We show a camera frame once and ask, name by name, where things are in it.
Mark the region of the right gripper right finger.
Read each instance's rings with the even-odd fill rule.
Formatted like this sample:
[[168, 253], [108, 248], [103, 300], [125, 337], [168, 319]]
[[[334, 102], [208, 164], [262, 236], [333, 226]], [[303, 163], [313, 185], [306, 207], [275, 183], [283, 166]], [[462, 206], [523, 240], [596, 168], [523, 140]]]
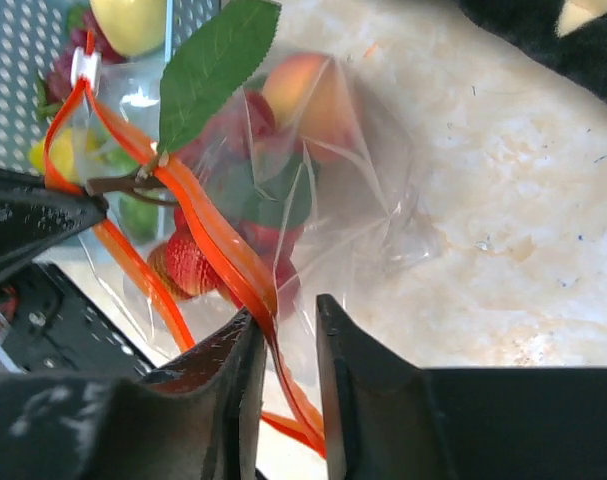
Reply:
[[607, 479], [607, 368], [418, 368], [316, 300], [332, 479]]

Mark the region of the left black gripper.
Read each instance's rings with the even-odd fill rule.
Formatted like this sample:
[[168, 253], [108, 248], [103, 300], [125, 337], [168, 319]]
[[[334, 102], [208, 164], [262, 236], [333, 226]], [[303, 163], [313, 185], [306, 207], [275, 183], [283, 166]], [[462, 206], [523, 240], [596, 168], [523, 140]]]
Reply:
[[50, 190], [40, 177], [0, 168], [0, 364], [5, 369], [116, 376], [144, 376], [154, 369], [57, 265], [30, 263], [106, 218], [107, 201], [101, 197]]

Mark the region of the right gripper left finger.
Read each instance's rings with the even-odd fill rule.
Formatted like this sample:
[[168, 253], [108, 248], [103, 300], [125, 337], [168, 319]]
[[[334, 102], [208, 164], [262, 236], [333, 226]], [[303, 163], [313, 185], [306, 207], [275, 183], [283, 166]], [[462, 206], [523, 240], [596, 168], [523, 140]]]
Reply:
[[240, 311], [140, 381], [0, 374], [0, 479], [255, 479], [265, 360]]

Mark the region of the green grape bunch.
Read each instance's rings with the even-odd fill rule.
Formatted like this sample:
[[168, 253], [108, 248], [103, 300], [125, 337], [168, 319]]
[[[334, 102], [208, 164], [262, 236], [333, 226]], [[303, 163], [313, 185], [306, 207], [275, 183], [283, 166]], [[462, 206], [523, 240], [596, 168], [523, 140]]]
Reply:
[[[120, 147], [109, 150], [104, 155], [109, 172], [122, 176], [138, 164]], [[135, 245], [143, 245], [157, 238], [159, 230], [159, 207], [146, 203], [124, 193], [116, 199], [116, 218], [120, 229]]]

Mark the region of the red strawberry bunch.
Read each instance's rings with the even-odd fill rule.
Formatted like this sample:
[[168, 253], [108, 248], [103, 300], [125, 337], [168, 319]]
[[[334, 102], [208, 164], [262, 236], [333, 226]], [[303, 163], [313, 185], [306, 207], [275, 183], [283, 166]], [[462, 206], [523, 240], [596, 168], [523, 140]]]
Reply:
[[[213, 114], [201, 133], [172, 155], [190, 168], [213, 205], [259, 256], [274, 276], [279, 318], [302, 306], [301, 281], [291, 261], [295, 244], [312, 208], [320, 165], [293, 127], [279, 127], [262, 95], [269, 74], [249, 79]], [[92, 180], [97, 193], [123, 192], [144, 202], [152, 190], [165, 188], [139, 168], [120, 177]], [[198, 298], [213, 290], [241, 307], [192, 238], [185, 209], [174, 207], [175, 232], [155, 247], [147, 263], [176, 301]]]

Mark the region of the clear zip top bag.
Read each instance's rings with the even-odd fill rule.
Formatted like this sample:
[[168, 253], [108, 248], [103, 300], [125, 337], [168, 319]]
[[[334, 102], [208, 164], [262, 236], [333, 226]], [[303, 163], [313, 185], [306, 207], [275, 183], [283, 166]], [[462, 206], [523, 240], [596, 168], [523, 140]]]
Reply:
[[45, 139], [46, 182], [97, 195], [83, 242], [96, 278], [171, 358], [236, 310], [256, 319], [288, 404], [263, 419], [324, 453], [316, 298], [364, 305], [433, 257], [410, 136], [356, 70], [321, 52], [239, 45], [107, 64], [84, 35]]

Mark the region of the orange peach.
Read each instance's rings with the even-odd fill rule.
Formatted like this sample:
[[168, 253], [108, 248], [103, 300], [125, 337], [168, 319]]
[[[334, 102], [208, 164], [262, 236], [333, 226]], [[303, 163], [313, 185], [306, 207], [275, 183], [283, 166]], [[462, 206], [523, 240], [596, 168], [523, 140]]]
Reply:
[[279, 127], [293, 127], [319, 163], [341, 160], [332, 149], [353, 150], [361, 139], [361, 102], [331, 56], [288, 56], [267, 76], [262, 95]]

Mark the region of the black flower pattern pillow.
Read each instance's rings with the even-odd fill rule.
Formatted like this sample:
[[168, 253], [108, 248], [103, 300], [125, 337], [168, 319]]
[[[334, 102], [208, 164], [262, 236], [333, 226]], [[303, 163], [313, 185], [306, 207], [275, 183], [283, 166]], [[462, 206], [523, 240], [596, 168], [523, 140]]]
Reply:
[[607, 1], [467, 0], [476, 26], [607, 104]]

